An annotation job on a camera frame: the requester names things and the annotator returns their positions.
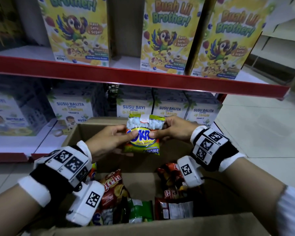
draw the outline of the white wristband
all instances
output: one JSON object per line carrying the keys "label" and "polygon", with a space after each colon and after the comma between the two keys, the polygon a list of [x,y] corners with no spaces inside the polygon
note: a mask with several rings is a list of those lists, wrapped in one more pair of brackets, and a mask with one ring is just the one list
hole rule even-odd
{"label": "white wristband", "polygon": [[222,160],[220,167],[219,167],[219,172],[223,172],[224,170],[226,170],[227,167],[229,167],[231,164],[233,164],[233,162],[236,161],[240,157],[246,157],[246,156],[244,154],[238,152],[235,155],[233,155],[232,157]]}
{"label": "white wristband", "polygon": [[190,142],[192,145],[193,145],[193,141],[196,138],[196,136],[204,129],[207,129],[207,127],[206,126],[199,126],[195,130],[193,130],[191,138],[190,138]]}
{"label": "white wristband", "polygon": [[84,154],[90,159],[90,161],[92,162],[92,154],[90,153],[89,148],[87,147],[86,143],[83,141],[79,141],[76,144],[83,152]]}
{"label": "white wristband", "polygon": [[51,195],[46,186],[38,183],[31,176],[18,180],[20,187],[25,190],[41,207],[45,207],[51,200]]}

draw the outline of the person's right hand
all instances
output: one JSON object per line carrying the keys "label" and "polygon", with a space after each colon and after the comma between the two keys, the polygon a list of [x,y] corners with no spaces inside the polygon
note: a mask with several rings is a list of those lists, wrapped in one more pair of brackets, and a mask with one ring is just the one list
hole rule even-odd
{"label": "person's right hand", "polygon": [[151,131],[150,138],[170,137],[182,141],[190,141],[192,132],[199,126],[177,116],[165,118],[164,129]]}

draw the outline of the white camera device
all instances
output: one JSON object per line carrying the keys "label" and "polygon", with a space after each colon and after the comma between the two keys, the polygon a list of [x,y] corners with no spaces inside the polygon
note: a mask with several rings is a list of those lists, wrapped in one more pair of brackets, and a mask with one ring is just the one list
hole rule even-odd
{"label": "white camera device", "polygon": [[87,184],[81,182],[82,189],[73,192],[75,201],[70,207],[66,219],[81,226],[87,226],[102,200],[105,187],[97,181],[90,181]]}
{"label": "white camera device", "polygon": [[191,156],[178,159],[177,165],[188,187],[192,188],[204,183],[204,180],[201,179],[203,175],[199,170],[200,165]]}

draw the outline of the cartoon parrot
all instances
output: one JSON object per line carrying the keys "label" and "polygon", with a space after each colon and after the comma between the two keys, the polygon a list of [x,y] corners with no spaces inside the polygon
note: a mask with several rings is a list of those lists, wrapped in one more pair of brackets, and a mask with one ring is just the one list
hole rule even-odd
{"label": "cartoon parrot", "polygon": [[166,51],[171,50],[171,48],[169,48],[169,46],[177,38],[176,31],[173,31],[170,35],[168,30],[161,31],[160,29],[158,29],[157,35],[158,36],[156,36],[156,32],[154,30],[154,32],[152,34],[152,42],[154,44],[154,46],[152,47],[153,50],[159,51],[159,52],[161,52],[163,50],[166,50]]}
{"label": "cartoon parrot", "polygon": [[218,60],[222,60],[224,61],[225,59],[228,59],[228,57],[226,57],[227,55],[229,55],[233,50],[235,50],[237,47],[237,42],[233,42],[232,46],[230,41],[224,40],[222,41],[221,39],[219,39],[219,41],[217,42],[217,46],[216,46],[216,40],[214,40],[214,42],[211,44],[211,55],[210,55],[210,60],[214,60],[214,62],[218,61]]}
{"label": "cartoon parrot", "polygon": [[58,19],[56,20],[59,29],[62,31],[62,37],[66,40],[72,40],[74,43],[76,40],[81,39],[82,41],[86,39],[82,34],[85,33],[87,27],[87,20],[85,17],[81,17],[80,21],[74,15],[65,16],[62,14],[62,22],[60,16],[58,15]]}

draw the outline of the person's left hand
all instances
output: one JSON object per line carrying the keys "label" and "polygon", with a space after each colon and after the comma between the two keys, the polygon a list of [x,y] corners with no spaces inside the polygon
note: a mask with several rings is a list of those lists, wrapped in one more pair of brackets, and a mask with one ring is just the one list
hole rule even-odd
{"label": "person's left hand", "polygon": [[[110,152],[121,154],[122,150],[117,149],[117,147],[138,135],[138,131],[132,131],[128,134],[125,132],[126,125],[107,126],[88,139],[85,143],[92,154],[92,162],[98,161]],[[125,155],[133,156],[133,153],[125,153]]]}

